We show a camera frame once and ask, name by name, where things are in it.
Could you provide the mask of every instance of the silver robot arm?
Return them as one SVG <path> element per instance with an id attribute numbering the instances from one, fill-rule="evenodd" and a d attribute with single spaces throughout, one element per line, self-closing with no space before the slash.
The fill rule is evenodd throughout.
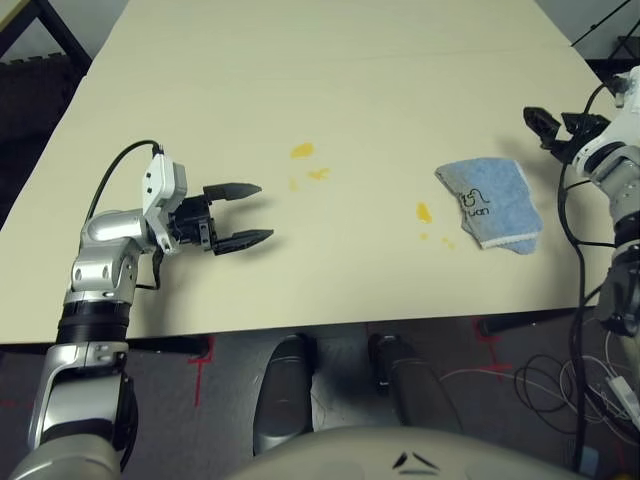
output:
<path id="1" fill-rule="evenodd" d="M 86 221 L 34 402 L 28 436 L 33 451 L 12 479 L 120 478 L 137 432 L 137 403 L 125 365 L 138 259 L 154 252 L 156 285 L 143 288 L 158 289 L 162 258 L 178 254 L 180 244 L 223 254 L 261 242 L 273 231 L 218 239 L 209 214 L 214 200 L 258 191 L 250 184 L 225 184 L 185 199 L 184 167 L 159 151 L 142 179 L 142 209 L 104 212 Z"/>

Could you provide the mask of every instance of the white table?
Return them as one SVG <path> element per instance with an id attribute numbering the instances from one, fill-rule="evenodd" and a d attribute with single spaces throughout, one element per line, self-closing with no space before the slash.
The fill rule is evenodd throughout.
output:
<path id="1" fill-rule="evenodd" d="M 190 195 L 263 187 L 214 208 L 222 234 L 276 233 L 241 253 L 166 259 L 162 292 L 136 294 L 131 337 L 575 306 L 559 164 L 521 112 L 580 111 L 597 84 L 528 0 L 131 0 L 0 233 L 0 343 L 55 338 L 91 196 L 148 137 L 185 165 Z M 611 103 L 603 94 L 594 111 Z M 313 154 L 292 159 L 306 142 Z M 533 255 L 482 251 L 460 228 L 433 172 L 478 156 L 522 165 L 545 224 Z M 140 207 L 149 160 L 128 157 L 98 211 Z M 604 196 L 578 190 L 574 228 L 610 240 Z M 587 252 L 588 287 L 609 260 Z"/>

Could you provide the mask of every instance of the blue towel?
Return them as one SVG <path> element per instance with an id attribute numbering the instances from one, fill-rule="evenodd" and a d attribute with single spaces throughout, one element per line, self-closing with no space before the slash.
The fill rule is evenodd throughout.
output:
<path id="1" fill-rule="evenodd" d="M 443 165 L 436 176 L 460 202 L 462 228 L 482 248 L 533 253 L 542 220 L 531 203 L 524 173 L 514 160 L 474 158 Z"/>

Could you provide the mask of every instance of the yellow spill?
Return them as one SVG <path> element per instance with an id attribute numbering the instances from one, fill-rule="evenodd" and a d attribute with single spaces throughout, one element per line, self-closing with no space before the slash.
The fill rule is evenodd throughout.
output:
<path id="1" fill-rule="evenodd" d="M 291 150 L 291 158 L 307 158 L 313 153 L 313 144 L 307 142 Z"/>
<path id="2" fill-rule="evenodd" d="M 307 175 L 309 175 L 314 180 L 326 180 L 331 170 L 328 168 L 321 168 L 320 170 L 312 170 Z"/>
<path id="3" fill-rule="evenodd" d="M 418 219 L 423 223 L 431 223 L 433 221 L 433 218 L 431 218 L 431 214 L 429 213 L 429 209 L 424 202 L 418 203 L 416 215 L 418 215 Z"/>
<path id="4" fill-rule="evenodd" d="M 456 248 L 456 244 L 453 243 L 451 240 L 449 240 L 447 237 L 442 237 L 442 243 L 444 243 L 447 247 L 449 247 L 451 250 L 453 250 L 454 248 Z"/>

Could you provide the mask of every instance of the red tape marking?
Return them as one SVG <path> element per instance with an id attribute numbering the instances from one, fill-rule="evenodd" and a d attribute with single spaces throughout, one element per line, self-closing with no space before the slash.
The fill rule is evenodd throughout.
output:
<path id="1" fill-rule="evenodd" d="M 505 363 L 505 364 L 501 364 L 498 363 L 498 355 L 496 353 L 496 348 L 494 346 L 495 343 L 500 341 L 500 337 L 486 337 L 482 334 L 482 332 L 480 331 L 480 328 L 478 327 L 478 318 L 477 317 L 473 317 L 471 319 L 471 325 L 473 326 L 473 333 L 476 337 L 476 341 L 478 343 L 486 343 L 487 344 L 487 348 L 489 349 L 489 356 L 491 357 L 491 365 L 488 365 L 486 367 L 478 367 L 482 370 L 490 370 L 490 371 L 494 371 L 494 372 L 500 372 L 500 371 L 504 371 L 504 370 L 511 370 L 513 368 L 513 366 L 511 364 Z M 499 375 L 496 375 L 496 377 L 498 378 L 498 383 L 502 383 L 503 378 Z"/>
<path id="2" fill-rule="evenodd" d="M 0 399 L 0 408 L 24 408 L 26 410 L 33 410 L 33 402 Z"/>
<path id="3" fill-rule="evenodd" d="M 627 462 L 624 461 L 624 450 L 622 449 L 620 440 L 616 439 L 614 445 L 616 446 L 616 456 L 618 457 L 618 465 L 620 466 L 620 470 L 625 471 L 627 469 Z"/>
<path id="4" fill-rule="evenodd" d="M 194 399 L 193 399 L 193 406 L 196 408 L 200 406 L 200 386 L 202 384 L 202 369 L 204 368 L 204 365 L 211 363 L 213 361 L 213 347 L 216 343 L 216 337 L 214 335 L 209 335 L 208 341 L 209 341 L 209 353 L 207 354 L 206 357 L 190 358 L 187 360 L 187 363 L 189 365 L 196 365 L 198 367 L 198 370 L 196 373 L 196 386 L 195 386 Z"/>

